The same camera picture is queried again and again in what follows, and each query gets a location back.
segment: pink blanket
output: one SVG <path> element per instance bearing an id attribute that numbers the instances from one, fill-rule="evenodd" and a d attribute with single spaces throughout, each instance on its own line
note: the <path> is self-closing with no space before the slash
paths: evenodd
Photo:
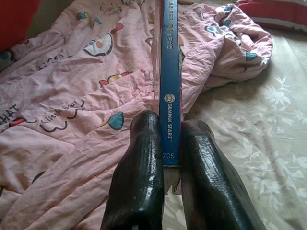
<path id="1" fill-rule="evenodd" d="M 267 66 L 270 34 L 236 6 L 179 15 L 184 113 Z M 153 18 L 150 0 L 76 0 L 0 55 L 0 229 L 99 229 L 130 123 L 154 106 Z"/>

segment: blue book spine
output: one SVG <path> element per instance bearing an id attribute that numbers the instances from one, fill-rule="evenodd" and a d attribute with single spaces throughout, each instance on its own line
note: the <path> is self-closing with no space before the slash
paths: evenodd
<path id="1" fill-rule="evenodd" d="M 164 0 L 159 116 L 165 166 L 180 165 L 181 71 L 177 0 Z"/>

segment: red pillow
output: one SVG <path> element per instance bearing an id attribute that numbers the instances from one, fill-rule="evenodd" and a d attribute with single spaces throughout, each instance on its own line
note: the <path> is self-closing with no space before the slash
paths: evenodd
<path id="1" fill-rule="evenodd" d="M 25 39 L 40 0 L 3 0 L 0 3 L 0 51 Z"/>
<path id="2" fill-rule="evenodd" d="M 238 0 L 237 5 L 260 25 L 307 32 L 307 0 Z"/>

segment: beige bedsheet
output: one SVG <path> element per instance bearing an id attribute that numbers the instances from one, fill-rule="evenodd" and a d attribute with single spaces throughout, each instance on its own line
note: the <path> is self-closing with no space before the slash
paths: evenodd
<path id="1" fill-rule="evenodd" d="M 270 32 L 273 55 L 267 69 L 255 79 L 202 94 L 187 119 L 209 124 L 268 230 L 304 230 L 307 36 Z M 164 229 L 186 229 L 180 196 L 165 197 Z"/>

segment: striped pillow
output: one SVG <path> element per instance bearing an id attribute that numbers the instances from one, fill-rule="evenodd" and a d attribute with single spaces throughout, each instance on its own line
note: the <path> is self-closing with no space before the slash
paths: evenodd
<path id="1" fill-rule="evenodd" d="M 260 25 L 307 32 L 307 0 L 238 0 L 237 5 Z"/>

